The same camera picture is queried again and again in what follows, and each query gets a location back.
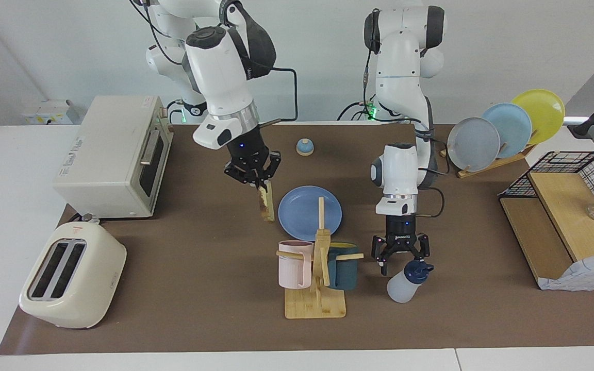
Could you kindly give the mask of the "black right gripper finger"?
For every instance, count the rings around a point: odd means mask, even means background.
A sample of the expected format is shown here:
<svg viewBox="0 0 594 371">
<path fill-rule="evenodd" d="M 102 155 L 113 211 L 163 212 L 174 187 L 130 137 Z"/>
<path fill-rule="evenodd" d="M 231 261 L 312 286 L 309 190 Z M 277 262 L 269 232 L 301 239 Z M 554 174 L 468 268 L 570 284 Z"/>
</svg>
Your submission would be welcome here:
<svg viewBox="0 0 594 371">
<path fill-rule="evenodd" d="M 269 152 L 269 160 L 267 162 L 268 166 L 266 168 L 260 167 L 258 171 L 258 186 L 262 187 L 264 190 L 269 189 L 270 180 L 273 178 L 276 170 L 281 163 L 282 157 L 279 151 L 270 151 Z"/>
<path fill-rule="evenodd" d="M 242 168 L 240 168 L 232 161 L 229 161 L 224 167 L 224 174 L 231 176 L 231 178 L 242 184 L 248 184 L 255 188 L 262 186 L 262 179 L 259 178 L 254 167 L 242 166 Z"/>
</svg>

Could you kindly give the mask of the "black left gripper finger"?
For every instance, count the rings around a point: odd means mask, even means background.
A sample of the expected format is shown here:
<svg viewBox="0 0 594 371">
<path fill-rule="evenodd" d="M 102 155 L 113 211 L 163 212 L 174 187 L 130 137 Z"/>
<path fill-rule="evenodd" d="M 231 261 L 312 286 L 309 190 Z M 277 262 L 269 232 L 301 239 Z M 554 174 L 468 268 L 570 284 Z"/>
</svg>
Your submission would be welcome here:
<svg viewBox="0 0 594 371">
<path fill-rule="evenodd" d="M 394 238 L 391 237 L 379 237 L 379 235 L 374 235 L 372 238 L 371 254 L 380 266 L 382 276 L 387 276 L 387 260 L 395 252 L 394 245 Z"/>
<path fill-rule="evenodd" d="M 429 237 L 426 234 L 416 235 L 415 241 L 409 247 L 409 251 L 414 259 L 423 260 L 431 256 Z"/>
</svg>

